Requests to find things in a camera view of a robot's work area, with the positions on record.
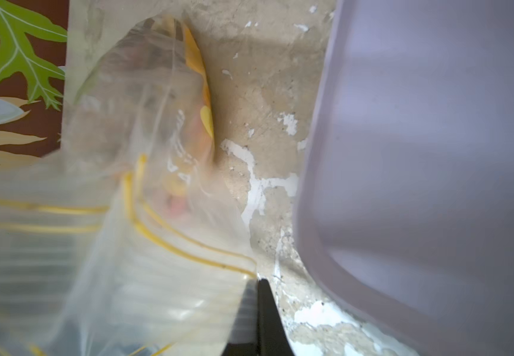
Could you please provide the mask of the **ziploc bag with yellow cookies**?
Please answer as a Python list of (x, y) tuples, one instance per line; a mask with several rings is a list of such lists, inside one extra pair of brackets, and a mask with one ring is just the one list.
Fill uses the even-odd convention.
[(214, 152), (190, 29), (139, 22), (83, 83), (61, 148), (0, 169), (0, 355), (254, 343), (256, 261)]

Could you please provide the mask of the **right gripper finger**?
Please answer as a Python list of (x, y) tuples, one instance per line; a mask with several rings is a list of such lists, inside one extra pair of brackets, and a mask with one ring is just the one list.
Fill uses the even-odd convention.
[(286, 355), (294, 356), (274, 300), (270, 283), (260, 279), (256, 285), (257, 319), (255, 336), (249, 343), (228, 343), (223, 356), (234, 355)]

